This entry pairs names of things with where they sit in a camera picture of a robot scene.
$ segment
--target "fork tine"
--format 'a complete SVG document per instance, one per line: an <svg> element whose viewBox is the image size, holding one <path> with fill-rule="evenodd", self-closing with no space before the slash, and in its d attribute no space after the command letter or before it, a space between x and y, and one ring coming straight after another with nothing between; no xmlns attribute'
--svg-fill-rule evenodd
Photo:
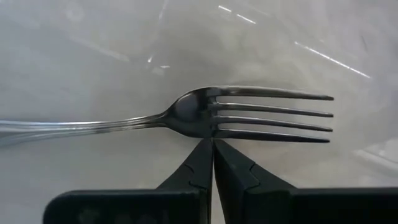
<svg viewBox="0 0 398 224"><path fill-rule="evenodd" d="M213 118L215 124L223 123L241 123L241 124L263 124L269 126L280 126L286 128L298 128L313 131L328 131L332 132L333 129L323 126L317 126L312 124L295 123L289 121L278 121L273 119L263 119L263 118L248 118L241 116L220 116L217 115Z"/></svg>
<svg viewBox="0 0 398 224"><path fill-rule="evenodd" d="M262 96L307 100L334 100L333 97L327 95L256 86L214 86L208 90L208 96Z"/></svg>
<svg viewBox="0 0 398 224"><path fill-rule="evenodd" d="M292 108L283 108L279 106L250 105L243 103L215 103L209 105L211 110L238 110L238 111L262 111L271 113L298 114L307 116L318 116L324 118L332 118L333 114L321 111L300 110Z"/></svg>
<svg viewBox="0 0 398 224"><path fill-rule="evenodd" d="M258 141L282 141L282 142L314 142L328 143L329 139L295 134L268 133L262 131L247 131L233 129L218 129L214 131L214 138L248 139Z"/></svg>

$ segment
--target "metal utensil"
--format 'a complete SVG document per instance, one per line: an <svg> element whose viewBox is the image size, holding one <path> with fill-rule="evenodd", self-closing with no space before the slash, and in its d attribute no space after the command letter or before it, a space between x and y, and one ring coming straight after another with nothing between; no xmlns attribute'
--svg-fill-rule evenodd
<svg viewBox="0 0 398 224"><path fill-rule="evenodd" d="M210 86L190 91L182 95L163 113L121 121L91 122L26 122L0 121L0 132L13 133L0 138L0 144L12 144L44 138L59 138L85 134L109 133L141 128L166 127L180 134L194 138L234 138L262 141L288 142L329 142L328 139L301 136L296 134L269 133L237 129L219 128L219 124L263 124L314 131L332 131L331 128L312 124L294 123L273 119L250 118L244 116L222 116L218 111L265 111L271 113L300 114L307 116L333 117L331 113L298 110L277 106L249 105L241 103L220 103L217 96L258 96L271 98L295 98L307 100L333 100L333 97L301 91L253 86Z"/></svg>

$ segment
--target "fork handle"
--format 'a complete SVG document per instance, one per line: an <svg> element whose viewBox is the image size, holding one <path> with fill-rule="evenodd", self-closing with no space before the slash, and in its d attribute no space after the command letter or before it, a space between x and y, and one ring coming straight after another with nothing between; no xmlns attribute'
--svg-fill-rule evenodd
<svg viewBox="0 0 398 224"><path fill-rule="evenodd" d="M74 131L37 131L30 133L17 133L9 136L4 136L0 138L0 146L8 146L12 144L18 144L22 142L28 141L38 141L43 139L52 139L52 138L66 138L73 136L84 136L89 134L102 134L102 133L110 133L114 131L128 131L133 129L141 129L141 128L154 128L154 127L162 127L161 124L137 124L134 126L125 126L125 127L115 127L115 128L102 128L102 129L86 129L86 130L74 130Z"/></svg>
<svg viewBox="0 0 398 224"><path fill-rule="evenodd" d="M161 126L163 114L130 118L120 121L89 121L89 122L30 122L0 120L0 133L41 133L63 131L99 131L111 128L129 129Z"/></svg>

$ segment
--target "white surface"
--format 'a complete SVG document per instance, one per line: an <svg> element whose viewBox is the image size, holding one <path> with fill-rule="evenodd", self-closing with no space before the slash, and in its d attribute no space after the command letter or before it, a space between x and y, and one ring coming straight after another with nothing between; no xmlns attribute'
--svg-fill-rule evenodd
<svg viewBox="0 0 398 224"><path fill-rule="evenodd" d="M325 93L336 100L249 101L333 112L255 114L332 126L330 144L228 142L299 187L396 186L397 10L393 0L0 0L0 118L144 116L208 85ZM147 129L4 147L2 223L40 223L67 190L156 187L197 142Z"/></svg>

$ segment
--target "silver fork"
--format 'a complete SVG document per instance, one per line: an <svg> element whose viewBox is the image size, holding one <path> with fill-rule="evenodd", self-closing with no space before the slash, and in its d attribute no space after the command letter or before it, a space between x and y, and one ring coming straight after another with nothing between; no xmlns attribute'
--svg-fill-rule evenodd
<svg viewBox="0 0 398 224"><path fill-rule="evenodd" d="M250 105L241 103L220 103L217 96L258 96L271 98L295 98L307 100L333 100L333 97L301 91L254 86L210 86L190 91L176 100L160 114L120 121L90 122L27 122L0 121L0 133L12 133L0 138L0 144L14 144L45 138L80 136L86 134L109 133L141 128L166 127L180 134L194 138L234 138L262 141L288 142L330 142L325 138L296 134L270 133L219 128L219 124L263 124L287 128L328 131L332 129L312 124L294 123L273 119L250 118L244 116L222 116L218 111L263 111L270 113L300 114L307 116L333 117L331 113L283 108L278 106Z"/></svg>

